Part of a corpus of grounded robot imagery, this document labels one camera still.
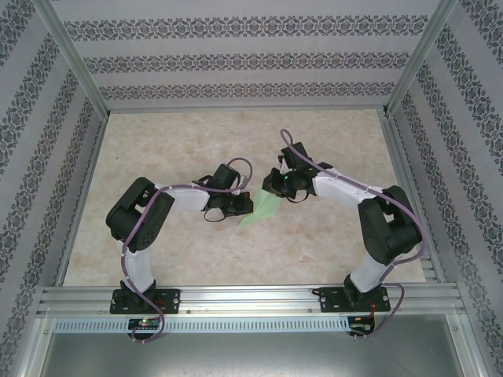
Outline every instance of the decorative border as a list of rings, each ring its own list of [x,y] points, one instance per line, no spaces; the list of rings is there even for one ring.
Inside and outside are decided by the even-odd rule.
[[[33,112],[36,100],[39,98],[47,76],[54,66],[60,50],[53,37],[47,33],[40,46],[35,59],[30,64],[23,84],[11,102],[11,107],[7,110],[6,116],[0,124],[0,175],[4,173],[3,168],[9,163],[9,156],[13,154],[13,149],[17,145],[17,138],[25,128],[28,116]]]
[[[94,109],[88,99],[85,100],[83,110],[79,120],[75,125],[72,140],[69,143],[66,156],[55,184],[53,195],[49,201],[47,212],[44,215],[42,228],[37,236],[37,241],[31,252],[30,262],[23,276],[23,283],[20,285],[20,293],[16,297],[16,306],[13,307],[13,315],[7,321],[7,331],[3,333],[3,342],[0,345],[0,374],[9,375],[9,368],[13,365],[14,356],[22,337],[22,331],[27,323],[27,316],[30,312],[31,304],[40,281],[40,275],[46,262],[46,256],[53,241],[53,232],[57,226],[57,221],[63,209],[64,199],[68,193],[68,188],[72,181],[72,175],[79,158],[80,150],[86,138],[89,122]],[[99,136],[99,126],[94,138],[92,150],[94,150]]]
[[[402,69],[408,53],[234,53],[150,57],[85,58],[89,71],[137,73],[167,71],[246,71],[272,69]]]
[[[65,76],[63,85],[54,102],[53,110],[49,114],[39,142],[30,159],[28,171],[23,177],[23,183],[19,187],[20,191],[16,194],[12,211],[7,215],[6,225],[3,227],[4,232],[0,235],[0,283],[4,282],[4,275],[9,270],[10,260],[17,248],[18,238],[30,215],[35,194],[39,190],[40,182],[46,172],[47,164],[78,85],[77,78],[70,70]]]
[[[503,12],[493,0],[461,0],[466,13],[470,16],[473,24],[479,29],[479,33],[492,50],[496,61],[503,64]]]
[[[454,255],[457,263],[460,266],[460,273],[463,276],[464,284],[468,287],[468,294],[473,301],[473,308],[476,311],[477,319],[480,323],[480,329],[484,333],[486,344],[489,346],[491,356],[494,358],[494,365],[498,373],[503,375],[503,343],[501,339],[503,334],[500,332],[501,328],[496,323],[497,316],[494,310],[490,307],[490,300],[487,298],[487,289],[482,284],[482,277],[480,276],[477,265],[472,260],[470,246],[466,242],[464,232],[459,222],[459,217],[452,204],[449,191],[446,188],[446,183],[443,180],[442,173],[440,173],[439,165],[429,143],[426,132],[424,131],[423,123],[417,112],[416,105],[410,95],[410,92],[404,96],[402,100],[402,107],[406,114],[409,126],[412,130],[414,140],[419,148],[421,160],[424,169],[428,175],[428,180],[432,191],[435,194],[435,201],[438,205],[440,215],[444,226],[446,227],[447,236],[450,239],[450,244],[453,247]],[[405,148],[402,134],[399,127],[398,134]],[[410,157],[406,152],[406,158],[413,171],[413,166]],[[415,176],[413,176],[417,191],[420,192],[420,186]],[[424,201],[420,197],[421,203],[424,208]]]
[[[443,61],[449,67],[457,88],[461,91],[464,102],[472,113],[473,120],[476,121],[477,127],[480,129],[480,134],[485,139],[486,145],[489,146],[490,154],[496,157],[494,162],[499,167],[498,171],[503,175],[501,117],[492,107],[489,96],[486,95],[482,83],[477,79],[473,67],[454,38],[450,27],[446,25],[443,28],[435,43]]]
[[[67,21],[74,42],[123,39],[419,35],[428,16],[261,16]]]
[[[100,87],[110,100],[232,97],[387,96],[393,82],[272,82],[266,84],[191,84]]]
[[[6,64],[10,52],[34,13],[35,7],[30,0],[12,0],[3,10],[0,17],[2,26],[0,27],[0,68]]]
[[[470,202],[474,217],[479,222],[482,236],[487,243],[487,250],[492,253],[491,258],[498,267],[497,273],[501,275],[503,273],[503,245],[501,244],[503,228],[497,223],[497,216],[494,214],[492,204],[488,202],[487,195],[484,194],[484,186],[475,172],[475,165],[471,163],[468,150],[447,109],[447,103],[426,63],[421,66],[416,77],[428,100],[431,113],[435,117],[453,165],[456,167],[466,199]]]

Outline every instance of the enclosure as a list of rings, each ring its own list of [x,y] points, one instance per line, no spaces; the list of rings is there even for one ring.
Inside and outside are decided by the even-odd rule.
[[[503,375],[501,0],[0,7],[0,375]],[[358,214],[317,196],[246,226],[170,214],[152,271],[177,313],[132,344],[107,213],[138,177],[238,156],[253,196],[281,128],[404,189],[428,248],[386,280],[396,316],[365,341],[346,332],[367,312],[322,310],[312,291],[365,246]]]

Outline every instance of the beige floor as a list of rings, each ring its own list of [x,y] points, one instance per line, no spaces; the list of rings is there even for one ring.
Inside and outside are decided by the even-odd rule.
[[[372,185],[395,183],[379,120],[370,110],[112,115],[64,284],[119,283],[119,248],[105,217],[135,178],[187,183],[243,156],[255,168],[248,186],[253,194],[277,165],[282,127],[315,161]],[[246,172],[244,164],[236,168]],[[284,201],[272,218],[243,228],[239,221],[211,224],[200,212],[168,216],[152,245],[157,283],[336,284],[365,252],[358,215],[328,199]],[[424,274],[414,262],[400,266],[389,280],[424,281]]]

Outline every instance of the cable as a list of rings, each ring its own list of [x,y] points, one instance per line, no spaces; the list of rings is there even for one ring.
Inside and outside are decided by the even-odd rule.
[[[290,203],[294,203],[294,204],[297,204],[297,203],[302,203],[304,200],[306,200],[307,198],[309,198],[309,192],[306,192],[306,195],[304,196],[304,199],[302,200],[291,200],[290,198],[286,197],[286,200]]]
[[[131,230],[131,233],[129,233],[129,236],[124,241],[123,247],[122,247],[122,253],[121,253],[121,256],[120,256],[120,265],[122,267],[124,276],[126,277],[127,283],[129,284],[129,286],[131,287],[131,289],[134,291],[134,293],[136,293],[138,296],[140,296],[140,298],[143,301],[145,301],[152,308],[154,308],[155,311],[158,312],[159,318],[160,318],[160,322],[161,322],[159,331],[157,333],[155,333],[154,335],[152,335],[148,339],[136,339],[134,337],[134,333],[136,332],[136,330],[138,328],[134,328],[133,331],[131,332],[131,338],[133,339],[133,342],[135,342],[135,343],[148,343],[148,342],[151,342],[152,340],[155,340],[155,339],[159,338],[162,335],[163,331],[164,331],[164,327],[166,325],[166,321],[164,319],[164,313],[161,310],[161,308],[158,305],[156,305],[155,303],[153,303],[152,301],[150,301],[145,295],[143,295],[140,292],[140,290],[131,281],[131,277],[130,277],[129,273],[127,272],[127,267],[126,267],[127,245],[129,245],[129,243],[131,242],[131,240],[134,238],[134,236],[136,235],[136,233],[140,229],[141,223],[145,219],[145,216],[147,215],[147,213],[150,211],[150,208],[152,208],[152,205],[156,201],[157,197],[161,193],[163,193],[163,192],[165,192],[167,190],[179,189],[180,188],[180,189],[194,189],[194,190],[200,190],[200,191],[206,191],[206,192],[229,193],[229,192],[235,192],[235,191],[239,191],[239,190],[245,189],[246,186],[248,185],[248,182],[252,179],[252,176],[253,176],[253,166],[252,166],[252,163],[250,163],[250,161],[248,161],[247,159],[244,159],[242,157],[236,157],[235,159],[231,159],[227,163],[227,166],[230,167],[230,164],[233,163],[233,162],[235,162],[235,161],[244,161],[246,164],[248,164],[248,167],[250,168],[248,177],[244,176],[244,180],[243,180],[243,183],[241,185],[238,185],[235,188],[230,188],[228,190],[220,190],[220,189],[216,189],[216,188],[208,188],[208,187],[203,187],[203,186],[198,186],[198,185],[172,185],[172,186],[164,186],[162,188],[159,188],[154,193],[154,195],[150,199],[149,203],[145,206],[145,209],[143,210],[143,213],[141,214],[140,218],[138,219],[138,221],[134,225],[133,230]]]
[[[400,288],[400,291],[401,291],[400,298],[398,299],[398,302],[396,303],[396,305],[393,308],[393,310],[391,311],[391,313],[389,313],[389,315],[386,317],[386,319],[384,319],[383,323],[376,330],[371,332],[370,334],[364,334],[361,331],[354,330],[353,328],[351,329],[352,332],[360,335],[360,337],[365,340],[367,338],[372,338],[373,336],[379,334],[390,323],[391,318],[393,318],[393,316],[396,314],[396,312],[398,312],[398,309],[400,309],[400,305],[402,304],[403,299],[406,296],[406,289],[400,283],[384,283],[383,287],[398,287],[398,288]]]
[[[321,172],[329,175],[330,177],[334,177],[335,179],[340,179],[341,181],[344,181],[344,182],[346,182],[346,183],[348,183],[350,185],[353,185],[357,189],[362,189],[362,190],[365,190],[367,192],[370,192],[371,194],[373,194],[375,196],[379,196],[381,199],[384,199],[384,200],[388,201],[389,203],[394,204],[400,210],[402,210],[403,212],[405,212],[412,219],[412,221],[414,221],[414,223],[416,224],[417,228],[419,229],[419,232],[421,234],[421,238],[423,239],[423,241],[421,243],[420,250],[417,252],[417,254],[413,255],[412,257],[401,259],[401,260],[396,261],[396,262],[393,261],[389,265],[389,267],[386,269],[386,271],[384,271],[383,275],[381,275],[381,277],[379,279],[380,283],[383,282],[383,280],[389,275],[389,273],[392,271],[392,269],[396,265],[402,265],[404,263],[415,261],[418,258],[420,258],[421,255],[423,255],[426,252],[426,247],[428,246],[428,241],[427,241],[428,234],[426,233],[426,229],[424,228],[424,226],[421,223],[421,221],[419,220],[419,218],[417,218],[417,216],[409,208],[407,208],[406,206],[404,206],[403,204],[401,204],[399,201],[397,201],[395,199],[392,199],[391,197],[383,194],[382,192],[378,192],[378,191],[376,191],[376,190],[374,190],[374,189],[372,189],[372,188],[370,188],[368,186],[362,185],[361,183],[352,180],[351,178],[344,177],[343,175],[334,174],[332,171],[326,170],[326,169],[320,167],[318,164],[314,163],[313,161],[311,161],[310,159],[308,159],[306,156],[304,156],[302,153],[300,153],[295,148],[293,148],[293,145],[292,145],[293,144],[293,137],[292,137],[292,134],[290,134],[288,132],[288,130],[286,130],[284,128],[281,129],[280,135],[281,135],[281,138],[283,139],[283,141],[285,142],[285,144],[288,146],[288,148],[290,148],[290,150],[293,153],[295,153],[296,156],[298,156],[300,159],[302,159],[306,163],[310,164],[315,169],[317,169],[317,170],[319,170],[319,171],[321,171]],[[400,299],[398,300],[397,305],[391,311],[390,315],[386,317],[386,319],[384,320],[384,322],[372,334],[364,335],[360,331],[355,331],[357,333],[360,333],[359,335],[364,335],[364,338],[368,338],[369,336],[374,336],[375,334],[378,334],[379,332],[381,332],[382,329],[387,326],[387,323],[389,322],[389,320],[391,318],[393,318],[393,316],[395,315],[395,313],[398,311],[398,309],[400,308],[400,305],[402,304],[403,298],[405,297],[406,290],[405,290],[405,288],[401,284],[399,284],[399,283],[386,283],[386,284],[383,284],[383,286],[385,286],[385,287],[399,287],[400,290],[402,291],[402,294],[400,295]]]

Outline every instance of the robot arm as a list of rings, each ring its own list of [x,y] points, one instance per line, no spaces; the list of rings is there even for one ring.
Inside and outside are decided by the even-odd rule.
[[[249,192],[237,195],[230,192],[209,192],[203,189],[227,190],[239,182],[240,174],[220,165],[212,175],[201,178],[191,185],[174,185],[161,193],[153,202],[140,229],[127,247],[126,268],[130,279],[123,278],[121,287],[132,292],[131,283],[141,292],[155,289],[155,280],[150,267],[150,245],[157,238],[168,214],[185,210],[209,211],[218,209],[223,218],[249,214],[253,211],[253,202]],[[160,189],[147,178],[138,178],[110,210],[106,224],[112,236],[122,245],[141,216],[139,209],[145,207],[153,195]]]
[[[295,143],[293,147],[308,157],[302,143]],[[380,285],[382,276],[400,254],[408,253],[421,241],[419,229],[407,214],[367,190],[382,192],[411,209],[409,201],[398,186],[387,189],[367,186],[366,190],[355,188],[343,180],[316,170],[289,148],[282,149],[281,153],[278,156],[281,170],[271,170],[270,175],[264,179],[264,190],[289,198],[290,201],[296,198],[297,191],[305,190],[307,195],[333,199],[358,211],[367,252],[357,269],[344,281],[344,294],[355,306],[363,295]],[[343,177],[327,163],[321,163],[320,166],[337,177]],[[388,221],[386,215],[393,218]]]

